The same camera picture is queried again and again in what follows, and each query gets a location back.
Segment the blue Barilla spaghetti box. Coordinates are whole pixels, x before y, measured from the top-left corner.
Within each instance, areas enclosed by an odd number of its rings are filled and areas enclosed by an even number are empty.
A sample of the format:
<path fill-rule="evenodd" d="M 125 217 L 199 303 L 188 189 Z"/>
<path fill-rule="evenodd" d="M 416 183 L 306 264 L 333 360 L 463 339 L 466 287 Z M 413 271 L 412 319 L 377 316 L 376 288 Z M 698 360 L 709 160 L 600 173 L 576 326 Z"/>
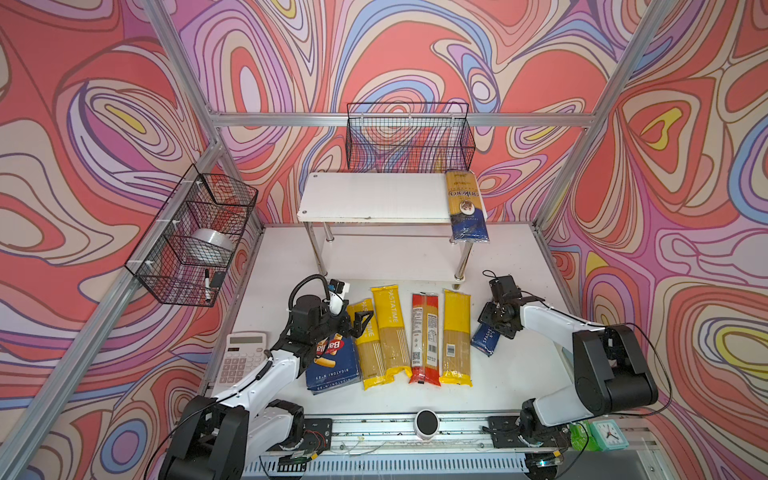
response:
<path fill-rule="evenodd" d="M 486 324 L 480 324 L 470 340 L 470 345 L 491 357 L 496 350 L 500 334 Z"/>

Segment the blue Barilla rigatoni box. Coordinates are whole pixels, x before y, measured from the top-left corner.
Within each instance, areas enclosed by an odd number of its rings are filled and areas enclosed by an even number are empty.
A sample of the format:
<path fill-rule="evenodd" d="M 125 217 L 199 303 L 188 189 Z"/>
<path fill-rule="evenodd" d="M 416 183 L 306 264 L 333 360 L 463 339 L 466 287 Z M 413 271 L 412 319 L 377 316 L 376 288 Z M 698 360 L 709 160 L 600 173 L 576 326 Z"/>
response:
<path fill-rule="evenodd" d="M 318 357 L 305 372 L 306 388 L 313 395 L 359 383 L 362 373 L 355 341 L 336 334 L 321 341 Z"/>

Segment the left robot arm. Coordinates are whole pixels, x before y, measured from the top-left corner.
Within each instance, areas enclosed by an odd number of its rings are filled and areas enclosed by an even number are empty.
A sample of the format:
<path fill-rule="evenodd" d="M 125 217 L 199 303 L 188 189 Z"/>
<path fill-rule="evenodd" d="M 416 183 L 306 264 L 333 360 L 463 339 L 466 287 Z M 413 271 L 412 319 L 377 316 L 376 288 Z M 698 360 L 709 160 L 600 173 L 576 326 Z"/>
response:
<path fill-rule="evenodd" d="M 359 338 L 370 310 L 349 314 L 349 285 L 309 275 L 291 291 L 288 320 L 264 360 L 213 397 L 198 395 L 162 445 L 167 450 L 160 479 L 239 479 L 246 462 L 270 448 L 302 443 L 304 410 L 279 399 L 320 354 L 317 346 L 335 335 Z"/>

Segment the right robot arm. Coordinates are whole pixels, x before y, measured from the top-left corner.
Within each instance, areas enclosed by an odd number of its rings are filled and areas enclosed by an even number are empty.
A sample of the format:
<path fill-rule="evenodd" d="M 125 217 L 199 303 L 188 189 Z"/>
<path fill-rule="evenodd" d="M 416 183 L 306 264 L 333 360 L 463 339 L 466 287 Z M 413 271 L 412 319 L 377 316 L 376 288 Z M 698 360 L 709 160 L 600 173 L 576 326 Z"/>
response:
<path fill-rule="evenodd" d="M 573 382 L 555 392 L 527 400 L 511 432 L 526 445 L 556 438 L 571 423 L 658 401 L 658 387 L 633 330 L 626 325 L 602 326 L 549 305 L 523 291 L 510 275 L 490 270 L 492 300 L 479 322 L 512 340 L 532 331 L 572 355 Z"/>

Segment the blue clear spaghetti bag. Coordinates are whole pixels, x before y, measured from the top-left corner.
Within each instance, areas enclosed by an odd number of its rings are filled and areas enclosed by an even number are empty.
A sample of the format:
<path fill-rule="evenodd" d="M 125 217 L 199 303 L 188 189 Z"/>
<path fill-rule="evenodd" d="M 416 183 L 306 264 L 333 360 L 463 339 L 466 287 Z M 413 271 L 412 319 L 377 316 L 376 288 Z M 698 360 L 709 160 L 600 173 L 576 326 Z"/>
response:
<path fill-rule="evenodd" d="M 486 212 L 471 171 L 445 173 L 452 238 L 460 242 L 489 242 Z"/>

